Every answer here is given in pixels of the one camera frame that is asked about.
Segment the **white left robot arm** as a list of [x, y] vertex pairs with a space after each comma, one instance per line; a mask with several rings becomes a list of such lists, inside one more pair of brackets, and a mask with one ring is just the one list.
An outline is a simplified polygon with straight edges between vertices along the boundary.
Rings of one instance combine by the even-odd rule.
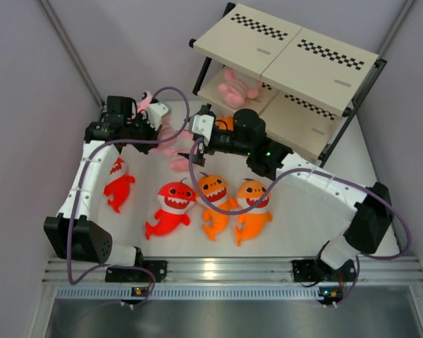
[[44, 232], [55, 254], [68, 263], [121, 265], [130, 281], [140, 280], [145, 264], [140, 250], [117, 242], [99, 224], [102, 204], [117, 211], [130, 196], [135, 178], [121, 153], [132, 145], [148, 154], [159, 145], [160, 132], [171, 109], [145, 92], [139, 101], [108, 96], [105, 109], [85, 129], [78, 171], [55, 216], [46, 217]]

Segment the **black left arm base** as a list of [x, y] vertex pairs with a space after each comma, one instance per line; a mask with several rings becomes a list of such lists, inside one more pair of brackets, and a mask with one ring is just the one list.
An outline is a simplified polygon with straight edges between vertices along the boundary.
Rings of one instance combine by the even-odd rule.
[[144, 260], [141, 268], [110, 267], [106, 270], [105, 281], [108, 283], [149, 283], [162, 282], [167, 275], [168, 261]]

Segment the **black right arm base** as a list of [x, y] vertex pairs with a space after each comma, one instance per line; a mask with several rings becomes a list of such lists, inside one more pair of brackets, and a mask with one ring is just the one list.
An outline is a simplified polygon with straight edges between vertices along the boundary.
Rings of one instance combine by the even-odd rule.
[[333, 269], [318, 258], [293, 260], [293, 280], [297, 283], [354, 282], [357, 268], [352, 260]]

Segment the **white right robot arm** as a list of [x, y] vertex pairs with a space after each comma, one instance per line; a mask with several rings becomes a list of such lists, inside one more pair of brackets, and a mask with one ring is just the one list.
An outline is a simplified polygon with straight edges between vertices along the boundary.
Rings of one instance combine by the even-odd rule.
[[372, 187], [361, 187], [322, 170], [289, 146], [268, 137], [265, 122], [248, 108], [234, 113], [232, 130], [219, 128], [207, 106], [188, 120], [195, 142], [186, 156], [190, 165], [204, 165], [204, 155], [217, 151], [246, 156], [248, 168], [258, 176], [318, 198], [349, 222], [312, 260], [312, 276], [330, 280], [358, 254], [376, 253], [393, 220], [385, 185], [377, 182]]

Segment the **pink striped plush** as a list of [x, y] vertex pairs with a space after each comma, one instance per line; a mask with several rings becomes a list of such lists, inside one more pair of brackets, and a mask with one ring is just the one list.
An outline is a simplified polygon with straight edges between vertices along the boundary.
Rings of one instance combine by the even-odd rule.
[[[149, 126], [151, 127], [146, 109], [148, 108], [150, 104], [155, 104], [157, 102], [160, 102], [160, 101], [155, 99], [154, 96], [150, 92], [144, 91], [142, 94], [142, 98], [136, 103], [135, 114], [133, 115], [133, 117], [142, 118], [146, 123], [149, 123]], [[187, 151], [186, 148], [183, 148], [183, 146], [185, 145], [185, 142], [183, 142], [183, 140], [192, 141], [192, 135], [187, 131], [186, 128], [184, 128], [182, 132], [176, 138], [173, 138], [176, 131], [171, 125], [171, 120], [169, 123], [162, 125], [156, 131], [158, 132], [158, 135], [157, 135], [158, 140], [168, 139], [170, 137], [171, 139], [167, 142], [163, 142], [156, 145], [155, 148], [152, 148], [152, 151], [155, 151], [155, 152], [163, 151], [169, 157], [171, 157], [171, 154], [173, 152]]]
[[171, 161], [169, 168], [174, 172], [187, 172], [189, 170], [189, 161], [184, 156], [181, 156], [178, 152], [171, 154]]
[[224, 82], [218, 85], [221, 100], [230, 108], [240, 108], [247, 99], [256, 99], [262, 89], [262, 81], [232, 68], [225, 68]]

